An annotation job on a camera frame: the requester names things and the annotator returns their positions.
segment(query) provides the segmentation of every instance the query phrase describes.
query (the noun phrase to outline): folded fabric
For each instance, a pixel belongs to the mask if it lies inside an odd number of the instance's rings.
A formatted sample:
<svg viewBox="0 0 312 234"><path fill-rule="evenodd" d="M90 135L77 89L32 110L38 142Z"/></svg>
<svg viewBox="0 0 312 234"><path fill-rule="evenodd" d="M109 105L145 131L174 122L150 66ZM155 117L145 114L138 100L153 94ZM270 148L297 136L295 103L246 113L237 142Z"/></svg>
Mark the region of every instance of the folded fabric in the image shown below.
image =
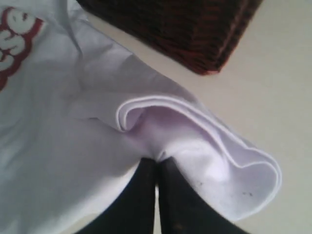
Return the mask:
<svg viewBox="0 0 312 234"><path fill-rule="evenodd" d="M103 212L142 156L174 158L229 220L275 197L270 155L98 32L75 0L2 0L0 15L0 233L59 234Z"/></svg>

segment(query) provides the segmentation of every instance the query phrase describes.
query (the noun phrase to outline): brown basket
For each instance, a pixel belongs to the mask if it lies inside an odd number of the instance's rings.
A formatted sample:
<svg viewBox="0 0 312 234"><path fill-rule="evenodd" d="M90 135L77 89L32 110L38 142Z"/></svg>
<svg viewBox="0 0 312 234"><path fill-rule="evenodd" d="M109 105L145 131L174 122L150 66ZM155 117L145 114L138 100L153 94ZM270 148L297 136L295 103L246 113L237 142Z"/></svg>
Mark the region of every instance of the brown basket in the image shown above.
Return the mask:
<svg viewBox="0 0 312 234"><path fill-rule="evenodd" d="M78 0L196 73L218 73L262 0Z"/></svg>

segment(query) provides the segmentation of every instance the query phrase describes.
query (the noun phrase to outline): white fabric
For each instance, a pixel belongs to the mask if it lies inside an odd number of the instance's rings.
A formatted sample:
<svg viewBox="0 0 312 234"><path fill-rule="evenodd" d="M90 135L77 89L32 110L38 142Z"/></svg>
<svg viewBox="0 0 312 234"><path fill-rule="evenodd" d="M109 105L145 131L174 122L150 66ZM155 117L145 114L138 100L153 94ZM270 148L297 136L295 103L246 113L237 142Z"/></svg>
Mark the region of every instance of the white fabric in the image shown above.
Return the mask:
<svg viewBox="0 0 312 234"><path fill-rule="evenodd" d="M230 220L274 198L281 171L271 156L94 29L74 0L1 0L0 51L15 53L13 64L30 44L20 39L5 50L10 38L1 31L10 24L18 36L35 19L17 12L4 19L8 6L44 23L0 91L0 233L59 234L103 212L143 156L174 157L198 194ZM11 66L3 61L0 79Z"/></svg>

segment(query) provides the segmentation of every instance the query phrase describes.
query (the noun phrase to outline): printed graphic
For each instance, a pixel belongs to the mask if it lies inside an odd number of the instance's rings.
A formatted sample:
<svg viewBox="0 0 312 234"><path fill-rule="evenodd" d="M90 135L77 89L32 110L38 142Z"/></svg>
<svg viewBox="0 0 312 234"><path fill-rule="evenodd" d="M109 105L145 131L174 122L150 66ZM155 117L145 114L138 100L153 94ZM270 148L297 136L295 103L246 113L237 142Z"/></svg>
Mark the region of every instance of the printed graphic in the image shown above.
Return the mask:
<svg viewBox="0 0 312 234"><path fill-rule="evenodd" d="M43 21L13 7L6 8L0 24L0 92L29 56L32 40Z"/></svg>

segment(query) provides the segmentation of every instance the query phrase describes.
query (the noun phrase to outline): beige surface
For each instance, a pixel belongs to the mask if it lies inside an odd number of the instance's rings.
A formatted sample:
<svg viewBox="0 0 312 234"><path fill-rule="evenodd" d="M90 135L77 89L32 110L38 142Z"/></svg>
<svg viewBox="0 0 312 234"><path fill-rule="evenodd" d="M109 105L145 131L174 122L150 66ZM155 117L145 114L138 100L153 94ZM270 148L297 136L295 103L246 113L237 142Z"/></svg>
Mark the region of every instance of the beige surface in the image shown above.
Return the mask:
<svg viewBox="0 0 312 234"><path fill-rule="evenodd" d="M90 20L277 158L284 173L280 194L239 226L252 234L312 233L312 0L266 0L228 64L212 77L197 76L126 33Z"/></svg>

